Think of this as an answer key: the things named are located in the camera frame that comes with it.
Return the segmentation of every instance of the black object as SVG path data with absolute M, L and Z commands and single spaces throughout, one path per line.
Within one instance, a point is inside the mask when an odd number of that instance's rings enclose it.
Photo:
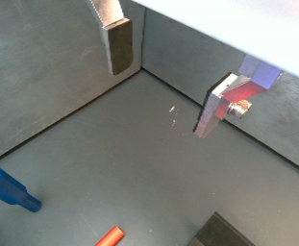
M 215 212 L 189 246 L 254 246 L 254 244 Z
M 123 18 L 117 23 L 103 27 L 103 39 L 110 71 L 117 75 L 125 71 L 134 62 L 133 21 Z

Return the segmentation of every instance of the gray panel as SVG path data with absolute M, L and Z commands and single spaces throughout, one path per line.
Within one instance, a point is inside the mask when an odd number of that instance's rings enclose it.
M 157 12 L 147 11 L 143 67 L 198 103 L 245 54 Z M 299 79 L 285 73 L 253 99 L 250 114 L 228 120 L 299 165 Z
M 198 110 L 141 73 L 2 159 L 43 209 L 0 202 L 0 246 L 94 245 L 114 224 L 118 246 L 185 246 L 215 211 L 299 245 L 299 172 L 225 123 L 199 139 Z
M 141 69 L 145 8 L 122 6 L 135 61 L 115 77 L 83 0 L 0 1 L 0 155 Z

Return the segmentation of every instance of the blue cylinder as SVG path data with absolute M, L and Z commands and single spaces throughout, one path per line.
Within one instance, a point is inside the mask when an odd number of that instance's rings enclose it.
M 20 205 L 32 212 L 42 208 L 42 202 L 28 194 L 26 186 L 2 169 L 0 200 L 10 205 Z

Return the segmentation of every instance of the gray wall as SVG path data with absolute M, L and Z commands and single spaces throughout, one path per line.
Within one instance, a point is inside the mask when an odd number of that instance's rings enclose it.
M 83 0 L 0 1 L 0 155 L 139 71 L 145 8 L 122 6 L 135 61 L 113 76 Z
M 240 50 L 147 11 L 143 67 L 198 103 L 221 77 L 237 73 L 244 57 Z M 299 79 L 285 73 L 250 101 L 248 117 L 228 120 L 299 165 Z

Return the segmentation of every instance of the orange stick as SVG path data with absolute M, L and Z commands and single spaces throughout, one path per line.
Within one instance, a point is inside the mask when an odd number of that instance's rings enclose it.
M 107 234 L 103 236 L 95 246 L 115 246 L 125 237 L 125 233 L 119 226 L 114 226 Z

